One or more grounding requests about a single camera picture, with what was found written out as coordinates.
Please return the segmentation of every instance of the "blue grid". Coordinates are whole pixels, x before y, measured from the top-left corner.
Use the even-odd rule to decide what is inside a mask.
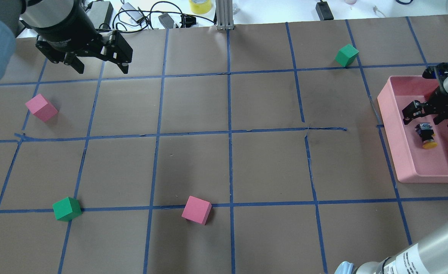
[[[153,177],[152,177],[152,184],[151,184],[151,195],[150,195],[150,204],[149,206],[130,206],[130,207],[104,207],[104,208],[83,208],[83,212],[102,212],[102,211],[118,211],[118,210],[148,210],[149,211],[149,218],[148,218],[148,224],[147,224],[147,233],[146,233],[146,246],[144,251],[144,267],[143,267],[143,273],[147,273],[147,264],[148,264],[148,257],[149,257],[149,243],[150,243],[150,235],[151,235],[151,220],[152,220],[152,211],[153,210],[166,210],[166,209],[182,209],[184,208],[184,205],[168,205],[168,206],[155,206],[153,205],[154,201],[154,189],[155,189],[155,180],[156,180],[156,166],[158,162],[158,145],[159,145],[159,138],[163,136],[180,136],[180,135],[212,135],[212,134],[228,134],[229,135],[229,192],[230,192],[230,198],[229,203],[218,203],[218,204],[212,204],[213,207],[229,207],[230,209],[230,232],[231,232],[231,270],[232,273],[235,274],[236,272],[236,265],[235,265],[235,248],[234,248],[234,207],[258,207],[258,206],[287,206],[287,205],[314,205],[316,209],[316,222],[317,222],[317,229],[318,229],[318,238],[320,243],[320,253],[323,261],[323,269],[325,273],[328,273],[327,269],[327,262],[326,262],[326,252],[325,252],[325,246],[323,242],[323,234],[322,234],[322,226],[320,222],[320,212],[319,212],[319,205],[327,205],[327,204],[358,204],[358,203],[397,203],[400,215],[402,217],[402,222],[405,228],[405,233],[407,237],[407,241],[409,244],[412,244],[412,239],[410,237],[410,232],[407,225],[407,220],[405,218],[405,212],[403,211],[402,202],[405,201],[448,201],[448,196],[437,196],[437,197],[418,197],[418,198],[402,198],[400,197],[400,194],[397,190],[397,183],[393,174],[393,168],[390,163],[390,159],[388,156],[388,150],[386,148],[386,142],[384,140],[384,136],[381,132],[381,128],[384,127],[381,125],[381,120],[379,119],[379,115],[373,105],[373,100],[371,97],[371,94],[369,92],[368,83],[366,81],[365,73],[363,71],[364,68],[380,68],[380,67],[407,67],[407,66],[428,66],[428,65],[435,65],[434,63],[430,64],[427,63],[426,58],[424,56],[424,53],[422,51],[422,48],[419,44],[419,41],[417,40],[416,34],[414,32],[414,29],[412,27],[412,24],[410,23],[410,19],[406,17],[408,26],[410,28],[410,31],[412,32],[412,35],[414,37],[414,40],[417,44],[417,47],[419,49],[419,52],[422,56],[422,59],[424,63],[422,64],[393,64],[393,65],[371,65],[371,66],[362,66],[362,63],[360,61],[360,57],[357,57],[358,66],[350,66],[348,68],[343,67],[320,67],[320,68],[297,68],[296,61],[295,61],[295,54],[293,50],[292,45],[292,37],[290,35],[290,29],[288,26],[288,23],[285,23],[285,28],[287,31],[288,41],[290,43],[290,52],[293,62],[293,69],[284,69],[284,70],[262,70],[262,71],[231,71],[231,60],[230,60],[230,36],[229,36],[229,30],[226,32],[227,36],[227,71],[222,73],[194,73],[194,74],[180,74],[180,75],[166,75],[165,74],[165,68],[166,68],[166,54],[168,51],[168,30],[166,31],[166,37],[165,37],[165,53],[163,57],[163,69],[162,69],[162,75],[161,76],[135,76],[135,77],[120,77],[120,78],[102,78],[102,74],[104,71],[104,63],[102,63],[102,67],[100,70],[99,78],[97,79],[88,79],[88,80],[64,80],[64,81],[41,81],[43,72],[46,68],[47,60],[45,60],[43,64],[43,68],[41,69],[40,76],[38,78],[38,81],[35,83],[12,83],[12,84],[0,84],[0,86],[11,86],[11,85],[31,85],[35,84],[35,90],[33,97],[37,94],[38,88],[42,84],[56,84],[56,83],[77,83],[77,82],[88,82],[88,81],[97,81],[97,90],[95,92],[94,97],[94,104],[92,107],[92,112],[90,115],[90,122],[88,125],[87,134],[85,137],[75,137],[75,138],[65,138],[65,139],[38,139],[38,138],[32,138],[28,137],[26,135],[19,135],[15,134],[18,139],[9,139],[9,140],[0,140],[0,143],[17,143],[17,148],[14,153],[14,156],[12,158],[12,162],[10,164],[8,173],[6,175],[5,182],[3,184],[3,188],[0,194],[0,206],[3,199],[3,194],[6,190],[6,187],[8,185],[8,181],[10,178],[10,174],[12,172],[12,167],[15,163],[15,160],[17,158],[17,155],[19,153],[19,149],[23,142],[70,142],[70,141],[76,141],[76,140],[84,140],[85,141],[85,147],[83,149],[83,155],[81,158],[80,168],[79,168],[79,174],[76,181],[75,191],[74,191],[74,198],[78,195],[78,188],[80,185],[80,179],[83,172],[83,164],[85,161],[85,153],[88,148],[89,141],[92,139],[115,139],[115,138],[135,138],[135,137],[156,137],[156,144],[155,144],[155,155],[154,155],[154,161],[153,161]],[[351,28],[349,26],[348,20],[345,20],[350,38],[351,43],[354,47],[356,47],[353,34],[351,32]],[[304,113],[302,108],[302,99],[300,95],[300,89],[299,89],[299,80],[298,80],[298,71],[314,71],[314,70],[336,70],[336,69],[359,69],[362,75],[363,83],[365,85],[366,94],[370,100],[370,103],[372,105],[373,111],[375,112],[375,115],[377,116],[379,125],[378,133],[379,138],[381,141],[382,148],[384,150],[384,155],[386,158],[386,163],[388,166],[388,170],[390,173],[391,181],[393,184],[393,189],[395,191],[396,198],[383,198],[383,199],[351,199],[351,200],[333,200],[333,201],[320,201],[317,198],[317,194],[314,187],[314,179],[312,174],[312,165],[311,165],[311,153],[309,149],[309,143],[308,143],[308,137],[306,136],[304,138],[304,145],[305,150],[307,154],[307,163],[308,163],[308,170],[310,175],[310,181],[311,181],[311,189],[313,194],[313,201],[283,201],[283,202],[251,202],[251,203],[234,203],[234,197],[233,197],[233,161],[232,161],[232,135],[238,134],[238,133],[245,133],[245,132],[285,132],[285,131],[304,131],[304,130],[339,130],[339,131],[346,131],[346,128],[342,127],[327,127],[327,128],[317,128],[317,127],[297,127],[297,128],[275,128],[275,129],[254,129],[254,130],[232,130],[231,125],[231,76],[234,74],[248,74],[248,73],[281,73],[281,72],[293,72],[295,76],[295,82],[296,82],[296,88],[297,88],[297,96],[299,100],[299,110],[301,114],[302,122],[304,122]],[[165,85],[165,78],[175,78],[175,77],[192,77],[192,76],[214,76],[214,75],[227,75],[227,92],[228,92],[228,121],[229,121],[229,128],[227,131],[209,131],[209,132],[175,132],[175,133],[166,133],[162,134],[160,133],[161,129],[161,118],[162,118],[162,107],[163,107],[163,89]],[[97,104],[97,98],[99,94],[99,89],[102,81],[108,81],[108,80],[129,80],[129,79],[146,79],[146,78],[161,78],[161,92],[160,92],[160,106],[158,111],[158,129],[156,134],[146,134],[146,135],[107,135],[107,136],[91,136],[90,131],[92,127],[92,121],[95,113],[95,108]],[[29,119],[29,111],[27,112],[26,118],[24,120],[24,123],[22,125],[22,129],[24,130],[27,121]],[[23,210],[1,210],[0,213],[50,213],[53,212],[52,209],[23,209]],[[62,249],[62,255],[60,258],[60,264],[58,273],[60,274],[62,272],[62,267],[64,263],[64,255],[66,253],[67,243],[69,239],[71,229],[71,221],[67,224],[67,232],[64,239],[64,246]]]

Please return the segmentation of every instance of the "green cube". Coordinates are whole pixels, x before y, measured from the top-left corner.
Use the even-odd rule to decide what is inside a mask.
[[[349,64],[354,61],[358,53],[359,51],[355,49],[351,44],[347,44],[339,50],[338,54],[336,55],[336,61],[343,67],[349,66]]]
[[[54,203],[53,211],[57,220],[65,222],[82,214],[78,201],[70,197]]]

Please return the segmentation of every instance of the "yellow cap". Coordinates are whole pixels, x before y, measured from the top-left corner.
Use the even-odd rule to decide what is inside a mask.
[[[208,13],[212,8],[212,2],[210,0],[189,0],[190,9],[195,14]]]
[[[431,148],[435,148],[437,147],[437,143],[432,141],[432,142],[426,142],[422,145],[423,149],[431,149]]]

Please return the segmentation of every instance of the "yellow tape roll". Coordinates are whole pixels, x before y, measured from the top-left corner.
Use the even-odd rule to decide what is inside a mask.
[[[210,0],[189,0],[190,9],[195,14],[208,13],[212,8],[212,2]]]

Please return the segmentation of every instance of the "toy in bin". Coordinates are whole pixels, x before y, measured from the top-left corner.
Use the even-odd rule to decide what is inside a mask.
[[[431,123],[419,123],[415,126],[415,131],[422,138],[422,148],[431,149],[437,147],[434,141],[434,130],[432,130]]]

